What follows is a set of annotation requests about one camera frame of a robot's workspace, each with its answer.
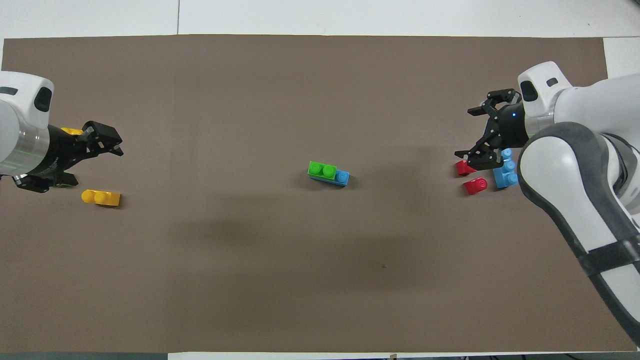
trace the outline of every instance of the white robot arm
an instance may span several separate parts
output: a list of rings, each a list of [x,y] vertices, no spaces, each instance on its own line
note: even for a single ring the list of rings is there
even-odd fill
[[[71,135],[49,125],[53,90],[45,78],[0,71],[0,177],[11,176],[25,190],[75,186],[66,169],[105,152],[123,154],[111,126],[89,121],[81,134]]]
[[[640,74],[571,86],[553,62],[490,92],[472,115],[489,114],[484,136],[456,155],[478,170],[502,165],[499,150],[524,147],[524,195],[556,223],[580,265],[640,346]],[[497,110],[495,105],[509,102]]]

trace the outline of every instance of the lego brick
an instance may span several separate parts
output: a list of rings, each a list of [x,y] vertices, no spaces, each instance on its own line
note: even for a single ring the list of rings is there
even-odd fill
[[[335,171],[338,168],[333,165],[327,165],[318,163],[316,161],[309,161],[309,170],[307,174],[309,176],[319,177],[325,180],[335,180]]]
[[[475,193],[479,193],[486,189],[487,182],[482,177],[477,177],[471,181],[467,181],[465,183],[465,188],[467,188],[467,192],[469,195],[473,195]]]
[[[336,184],[340,186],[347,186],[347,184],[349,183],[349,172],[344,170],[339,170],[339,169],[335,171],[334,180],[327,180],[317,176],[309,176],[309,177],[311,177],[313,180],[324,181],[326,183]]]
[[[80,130],[80,129],[72,129],[70,127],[61,127],[60,130],[66,132],[69,135],[80,135],[80,134],[82,134],[82,130]]]
[[[467,165],[466,160],[460,160],[456,163],[456,170],[458,170],[458,175],[467,176],[472,172],[476,172],[476,170],[469,165]]]
[[[89,204],[118,206],[120,205],[120,193],[87,189],[82,192],[82,201]]]
[[[516,163],[511,159],[511,149],[502,151],[504,163],[502,167],[493,170],[495,185],[498,189],[506,188],[518,184],[518,174],[516,174]]]

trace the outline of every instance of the blue lego brick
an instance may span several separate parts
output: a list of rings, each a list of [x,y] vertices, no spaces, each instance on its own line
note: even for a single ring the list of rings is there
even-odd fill
[[[335,171],[335,179],[333,181],[323,179],[322,177],[316,177],[316,176],[309,176],[309,177],[312,178],[313,180],[324,181],[326,183],[336,184],[340,186],[347,186],[347,183],[349,183],[349,172],[344,170],[339,170],[339,169]]]
[[[502,164],[501,168],[495,168],[493,170],[495,184],[498,186],[498,189],[518,184],[516,162],[511,159],[511,153],[511,149],[504,149],[502,151],[502,159],[504,160],[504,164]]]

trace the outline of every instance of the green lego brick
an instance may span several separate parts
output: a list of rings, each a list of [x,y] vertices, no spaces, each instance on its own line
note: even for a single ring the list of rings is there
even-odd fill
[[[335,171],[337,169],[338,168],[333,165],[309,161],[309,170],[307,171],[307,174],[309,174],[309,176],[321,177],[323,179],[333,181],[335,179]]]

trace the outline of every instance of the yellow lego brick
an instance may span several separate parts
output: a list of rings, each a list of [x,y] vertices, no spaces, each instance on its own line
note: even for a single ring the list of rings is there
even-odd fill
[[[80,129],[72,129],[70,127],[61,127],[60,130],[66,132],[69,135],[80,135],[80,134],[82,134],[82,130],[80,130]]]
[[[82,201],[90,204],[118,206],[120,204],[120,193],[87,189],[82,192]]]

